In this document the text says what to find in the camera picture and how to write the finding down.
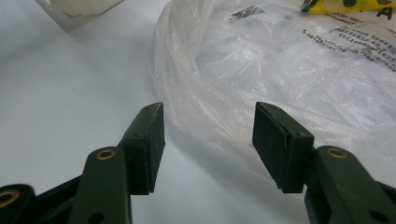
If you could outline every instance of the white surface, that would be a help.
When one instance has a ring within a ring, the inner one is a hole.
[[[35,1],[0,2],[0,186],[39,194],[80,175],[158,101],[148,52],[166,2],[125,0],[69,33]],[[135,224],[308,223],[301,199],[165,126],[156,191],[133,197]]]
[[[72,15],[91,16],[99,15],[104,11],[114,7],[121,0],[50,0],[53,7]]]

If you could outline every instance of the clear plastic bag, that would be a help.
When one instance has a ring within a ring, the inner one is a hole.
[[[308,15],[292,0],[174,0],[159,18],[153,79],[173,123],[265,175],[254,105],[280,106],[316,147],[354,152],[396,186],[396,32],[376,12]]]

